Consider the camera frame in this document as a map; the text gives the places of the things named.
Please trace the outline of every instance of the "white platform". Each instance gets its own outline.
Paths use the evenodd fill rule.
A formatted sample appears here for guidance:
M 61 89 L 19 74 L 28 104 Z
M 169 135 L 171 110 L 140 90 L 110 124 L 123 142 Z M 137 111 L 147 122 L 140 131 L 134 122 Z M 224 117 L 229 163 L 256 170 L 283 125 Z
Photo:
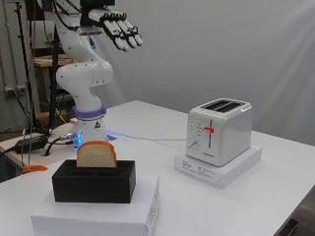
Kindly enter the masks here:
M 129 205 L 56 203 L 50 193 L 31 222 L 35 236 L 153 236 L 158 208 L 158 177 L 143 176 Z
M 222 189 L 235 181 L 261 160 L 262 148 L 252 146 L 224 166 L 218 167 L 179 152 L 174 158 L 175 169 Z

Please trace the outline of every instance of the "white toaster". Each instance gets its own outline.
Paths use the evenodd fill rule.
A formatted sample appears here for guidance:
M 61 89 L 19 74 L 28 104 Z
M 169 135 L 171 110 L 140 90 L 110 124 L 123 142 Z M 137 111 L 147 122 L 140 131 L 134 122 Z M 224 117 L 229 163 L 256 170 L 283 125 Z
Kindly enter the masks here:
M 223 166 L 251 147 L 252 106 L 220 98 L 188 115 L 186 154 Z

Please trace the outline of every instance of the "metal stand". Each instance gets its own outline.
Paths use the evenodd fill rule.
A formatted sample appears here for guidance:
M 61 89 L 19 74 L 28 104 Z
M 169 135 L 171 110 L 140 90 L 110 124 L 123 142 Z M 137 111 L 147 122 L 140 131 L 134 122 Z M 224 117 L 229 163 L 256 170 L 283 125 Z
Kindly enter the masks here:
M 25 45 L 25 42 L 24 42 L 24 32 L 23 32 L 22 18 L 21 18 L 22 6 L 21 6 L 21 4 L 19 2 L 16 2 L 16 5 L 17 5 L 17 10 L 15 10 L 15 13 L 18 15 L 19 30 L 20 30 L 19 39 L 21 40 L 21 45 L 22 45 L 24 67 L 25 67 L 25 72 L 26 72 L 26 77 L 27 77 L 27 86 L 28 86 L 28 91 L 29 91 L 29 100 L 30 100 L 30 103 L 32 104 L 32 84 L 31 84 L 31 80 L 30 80 L 28 57 L 27 57 L 26 45 Z M 32 110 L 31 110 L 31 116 L 32 116 L 32 125 L 37 130 L 38 127 L 37 127 L 37 122 L 36 122 L 34 108 L 32 108 Z
M 49 124 L 48 128 L 53 129 L 55 126 L 55 109 L 56 109 L 56 91 L 57 81 L 56 75 L 58 70 L 59 55 L 59 37 L 57 28 L 54 29 L 53 48 L 52 48 L 52 78 L 50 84 L 50 107 L 49 107 Z

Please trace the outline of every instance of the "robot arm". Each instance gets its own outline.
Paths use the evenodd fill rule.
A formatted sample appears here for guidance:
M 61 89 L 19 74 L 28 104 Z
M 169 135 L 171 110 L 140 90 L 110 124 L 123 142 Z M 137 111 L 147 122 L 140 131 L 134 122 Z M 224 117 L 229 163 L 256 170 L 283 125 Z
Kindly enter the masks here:
M 126 14 L 107 9 L 114 5 L 114 0 L 50 0 L 48 3 L 63 49 L 76 61 L 57 71 L 57 82 L 76 103 L 78 125 L 73 132 L 78 134 L 77 147 L 90 141 L 106 141 L 102 123 L 105 109 L 90 88 L 110 82 L 113 71 L 95 52 L 95 39 L 108 36 L 119 50 L 128 51 L 143 44 L 138 28 L 127 21 Z

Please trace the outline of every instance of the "white table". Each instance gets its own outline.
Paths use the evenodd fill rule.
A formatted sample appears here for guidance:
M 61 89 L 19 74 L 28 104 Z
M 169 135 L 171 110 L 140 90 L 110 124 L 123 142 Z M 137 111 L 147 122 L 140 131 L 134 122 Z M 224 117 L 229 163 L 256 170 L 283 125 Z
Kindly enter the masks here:
M 108 109 L 107 129 L 150 139 L 184 139 L 187 114 L 133 101 Z M 184 148 L 184 142 L 163 142 Z M 175 147 L 118 137 L 118 159 L 135 159 L 137 175 L 160 176 L 156 236 L 269 236 L 276 233 L 315 183 L 315 147 L 253 132 L 262 161 L 224 190 L 173 168 Z M 0 235 L 32 236 L 30 214 L 52 191 L 48 171 L 0 185 Z

